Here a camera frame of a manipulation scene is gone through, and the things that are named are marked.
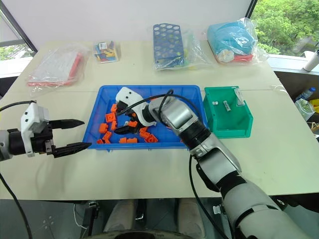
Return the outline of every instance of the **water bottle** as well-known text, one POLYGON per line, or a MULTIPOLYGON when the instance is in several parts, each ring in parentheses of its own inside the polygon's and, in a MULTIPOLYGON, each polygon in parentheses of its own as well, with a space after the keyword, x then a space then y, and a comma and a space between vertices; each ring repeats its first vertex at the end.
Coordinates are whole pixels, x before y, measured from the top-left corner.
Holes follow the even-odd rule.
POLYGON ((302 92, 300 95, 296 97, 296 101, 299 100, 300 98, 307 100, 315 91, 316 91, 315 87, 311 87, 308 90, 305 90, 304 92, 302 92))

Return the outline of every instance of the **blue pegboard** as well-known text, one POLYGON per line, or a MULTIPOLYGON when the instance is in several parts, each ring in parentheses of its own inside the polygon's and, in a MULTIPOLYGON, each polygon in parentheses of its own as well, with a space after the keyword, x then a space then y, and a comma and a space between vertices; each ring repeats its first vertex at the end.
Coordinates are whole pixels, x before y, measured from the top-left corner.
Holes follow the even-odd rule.
POLYGON ((154 25, 153 41, 157 69, 183 65, 184 48, 179 25, 169 23, 154 25))

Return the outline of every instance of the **green plastic bin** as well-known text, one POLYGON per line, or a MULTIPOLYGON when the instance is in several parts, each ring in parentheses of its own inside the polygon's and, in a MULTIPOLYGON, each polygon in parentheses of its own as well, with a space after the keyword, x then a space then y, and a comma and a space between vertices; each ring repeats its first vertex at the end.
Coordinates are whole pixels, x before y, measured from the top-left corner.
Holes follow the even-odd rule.
POLYGON ((245 105, 237 106, 235 89, 231 87, 206 87, 204 108, 208 126, 219 138, 249 137, 253 125, 253 116, 245 105), (227 111, 224 101, 227 101, 231 111, 227 111))

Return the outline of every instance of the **window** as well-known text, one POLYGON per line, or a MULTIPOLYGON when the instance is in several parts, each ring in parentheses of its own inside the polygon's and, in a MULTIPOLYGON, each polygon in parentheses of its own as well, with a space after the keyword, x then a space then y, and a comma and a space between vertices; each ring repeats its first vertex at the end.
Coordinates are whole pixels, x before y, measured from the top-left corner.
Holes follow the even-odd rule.
POLYGON ((306 57, 319 48, 319 0, 258 0, 251 19, 270 54, 306 57))
POLYGON ((35 53, 32 42, 0 2, 0 80, 19 76, 35 53))
POLYGON ((31 52, 26 44, 0 47, 0 61, 32 57, 31 52))

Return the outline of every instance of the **white table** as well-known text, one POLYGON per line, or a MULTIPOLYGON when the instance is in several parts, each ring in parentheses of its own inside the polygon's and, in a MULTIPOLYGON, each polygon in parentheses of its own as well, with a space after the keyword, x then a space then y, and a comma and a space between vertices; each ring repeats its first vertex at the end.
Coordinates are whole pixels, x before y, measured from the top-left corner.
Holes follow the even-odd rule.
MULTIPOLYGON (((36 67, 48 46, 40 50, 0 106, 30 99, 23 77, 36 67)), ((222 142, 238 157, 243 175, 269 195, 319 192, 319 145, 287 93, 272 90, 280 82, 267 63, 245 67, 214 63, 211 70, 155 72, 151 43, 123 42, 121 49, 122 58, 117 63, 96 64, 91 57, 85 80, 38 97, 39 105, 49 109, 52 120, 73 118, 88 122, 101 85, 197 84, 202 90, 206 86, 238 85, 254 117, 252 133, 249 138, 222 139, 222 142)), ((16 106, 4 111, 0 128, 19 127, 25 108, 16 106)), ((85 128, 82 125, 54 130, 54 142, 64 146, 81 141, 85 128)), ((84 150, 56 159, 19 155, 0 162, 0 171, 19 199, 193 197, 188 156, 186 149, 84 150)), ((198 194, 219 197, 220 194, 205 187, 194 166, 195 162, 193 177, 198 194)), ((10 198, 3 185, 0 198, 10 198)))

